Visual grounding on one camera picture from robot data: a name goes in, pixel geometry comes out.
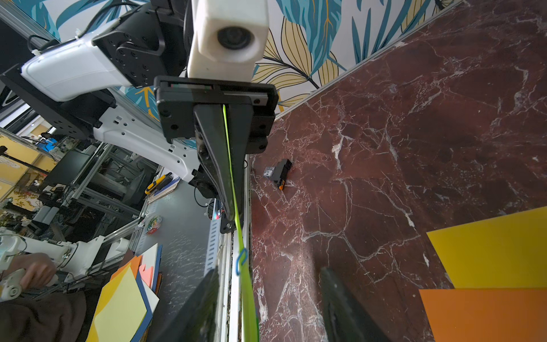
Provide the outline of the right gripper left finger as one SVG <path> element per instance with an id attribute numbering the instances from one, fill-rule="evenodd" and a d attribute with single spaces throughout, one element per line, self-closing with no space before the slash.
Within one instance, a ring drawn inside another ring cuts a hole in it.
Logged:
<path id="1" fill-rule="evenodd" d="M 218 269 L 212 269 L 175 317 L 152 341 L 215 340 L 218 296 L 219 272 Z"/>

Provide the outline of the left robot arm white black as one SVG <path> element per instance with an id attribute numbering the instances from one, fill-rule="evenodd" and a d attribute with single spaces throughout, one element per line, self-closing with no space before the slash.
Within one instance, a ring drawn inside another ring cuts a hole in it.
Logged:
<path id="1" fill-rule="evenodd" d="M 1 81 L 62 133 L 203 182 L 233 221 L 244 159 L 266 149 L 279 99 L 273 85 L 252 82 L 268 35 L 265 1 L 129 2 Z"/>

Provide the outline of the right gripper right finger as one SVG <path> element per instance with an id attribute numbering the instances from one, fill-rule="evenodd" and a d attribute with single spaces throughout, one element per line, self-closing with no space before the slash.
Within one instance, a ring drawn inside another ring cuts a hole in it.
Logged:
<path id="1" fill-rule="evenodd" d="M 323 267 L 320 278 L 328 341 L 390 341 L 333 269 Z"/>

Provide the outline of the orange paper sheet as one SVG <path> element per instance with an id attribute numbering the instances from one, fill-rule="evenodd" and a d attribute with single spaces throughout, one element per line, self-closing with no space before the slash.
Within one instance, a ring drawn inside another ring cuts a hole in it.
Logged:
<path id="1" fill-rule="evenodd" d="M 436 341 L 545 341 L 545 289 L 424 289 Z"/>

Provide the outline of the yellow paper sheet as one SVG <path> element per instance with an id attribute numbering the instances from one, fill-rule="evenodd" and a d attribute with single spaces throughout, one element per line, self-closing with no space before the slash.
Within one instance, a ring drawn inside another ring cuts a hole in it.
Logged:
<path id="1" fill-rule="evenodd" d="M 546 208 L 428 232 L 456 289 L 546 287 Z"/>

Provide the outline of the green paper sheet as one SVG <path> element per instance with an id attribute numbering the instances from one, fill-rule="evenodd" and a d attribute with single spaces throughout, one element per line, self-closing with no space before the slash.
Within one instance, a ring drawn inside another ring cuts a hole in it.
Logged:
<path id="1" fill-rule="evenodd" d="M 254 293 L 249 270 L 249 250 L 244 246 L 243 229 L 239 216 L 239 207 L 237 204 L 226 105 L 222 106 L 222 115 L 224 120 L 224 131 L 229 165 L 229 186 L 230 190 L 232 191 L 231 199 L 234 203 L 234 221 L 236 225 L 237 239 L 239 242 L 239 254 L 236 258 L 236 275 L 240 278 L 241 285 L 243 338 L 245 341 L 259 342 L 259 323 L 256 316 Z"/>

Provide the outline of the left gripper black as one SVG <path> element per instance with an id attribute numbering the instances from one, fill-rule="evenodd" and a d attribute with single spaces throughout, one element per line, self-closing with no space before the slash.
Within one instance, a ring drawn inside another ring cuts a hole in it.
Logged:
<path id="1" fill-rule="evenodd" d="M 155 98 L 166 140 L 197 139 L 199 161 L 229 220 L 235 220 L 243 206 L 245 155 L 266 150 L 279 100 L 276 87 L 158 76 Z"/>

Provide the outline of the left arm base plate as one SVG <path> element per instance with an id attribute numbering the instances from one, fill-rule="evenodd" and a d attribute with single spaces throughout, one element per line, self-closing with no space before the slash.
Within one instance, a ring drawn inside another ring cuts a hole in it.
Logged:
<path id="1" fill-rule="evenodd" d="M 213 206 L 212 223 L 218 228 L 219 233 L 222 235 L 236 231 L 235 221 L 228 218 L 224 205 L 217 199 Z"/>

